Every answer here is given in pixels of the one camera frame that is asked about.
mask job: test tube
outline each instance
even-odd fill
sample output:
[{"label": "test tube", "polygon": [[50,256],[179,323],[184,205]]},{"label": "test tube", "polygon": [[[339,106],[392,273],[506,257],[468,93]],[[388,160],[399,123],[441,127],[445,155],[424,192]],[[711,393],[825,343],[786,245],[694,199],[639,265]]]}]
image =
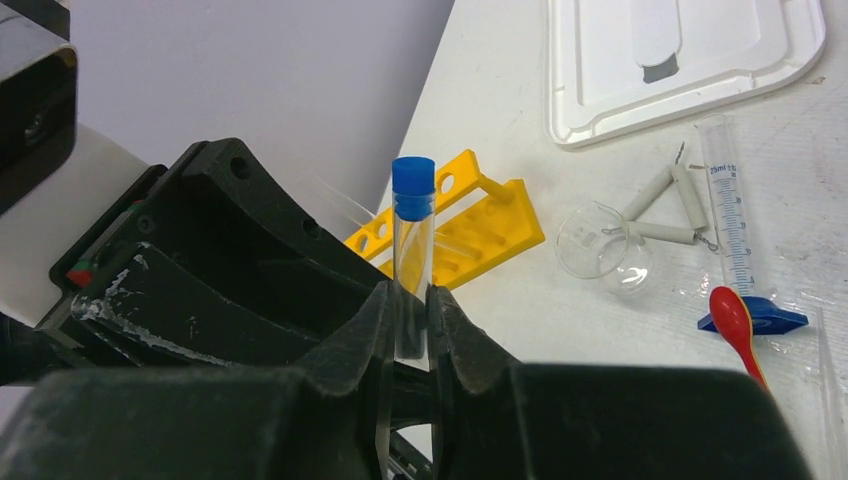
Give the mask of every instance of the test tube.
[{"label": "test tube", "polygon": [[436,164],[424,157],[401,157],[392,162],[394,209],[394,287],[409,294],[399,299],[395,325],[395,356],[421,359],[425,353],[424,302],[433,276]]}]

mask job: blue cap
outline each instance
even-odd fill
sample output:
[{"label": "blue cap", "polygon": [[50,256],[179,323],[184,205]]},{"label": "blue cap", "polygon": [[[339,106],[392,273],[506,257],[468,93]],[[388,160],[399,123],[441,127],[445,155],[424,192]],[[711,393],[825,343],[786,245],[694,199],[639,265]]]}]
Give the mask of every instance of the blue cap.
[{"label": "blue cap", "polygon": [[395,215],[420,222],[433,213],[436,162],[425,157],[400,157],[392,162]]},{"label": "blue cap", "polygon": [[392,191],[398,195],[431,195],[436,191],[436,162],[400,157],[392,162]]}]

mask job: small glass beaker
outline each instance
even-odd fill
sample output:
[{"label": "small glass beaker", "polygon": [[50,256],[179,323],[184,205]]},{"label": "small glass beaker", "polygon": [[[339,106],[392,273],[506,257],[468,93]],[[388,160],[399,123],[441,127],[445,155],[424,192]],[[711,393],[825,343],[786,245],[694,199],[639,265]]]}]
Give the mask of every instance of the small glass beaker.
[{"label": "small glass beaker", "polygon": [[559,227],[556,254],[571,275],[598,280],[616,295],[643,289],[654,271],[654,255],[614,209],[590,202]]}]

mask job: red spoon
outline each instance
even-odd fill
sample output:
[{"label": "red spoon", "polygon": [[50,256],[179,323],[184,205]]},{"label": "red spoon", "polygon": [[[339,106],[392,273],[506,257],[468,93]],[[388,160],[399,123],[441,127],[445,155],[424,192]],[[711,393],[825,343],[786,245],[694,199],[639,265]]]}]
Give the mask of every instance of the red spoon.
[{"label": "red spoon", "polygon": [[748,374],[768,391],[763,371],[754,355],[751,314],[742,298],[729,287],[716,287],[710,294],[710,315],[718,333],[742,358]]}]

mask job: white tray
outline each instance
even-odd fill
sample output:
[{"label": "white tray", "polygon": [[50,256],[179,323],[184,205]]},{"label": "white tray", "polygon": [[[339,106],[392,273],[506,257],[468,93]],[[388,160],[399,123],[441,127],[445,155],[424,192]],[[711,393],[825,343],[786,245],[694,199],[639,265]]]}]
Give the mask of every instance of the white tray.
[{"label": "white tray", "polygon": [[[820,56],[819,0],[549,0],[550,136],[579,147],[791,83]],[[676,74],[644,65],[674,53]]]}]

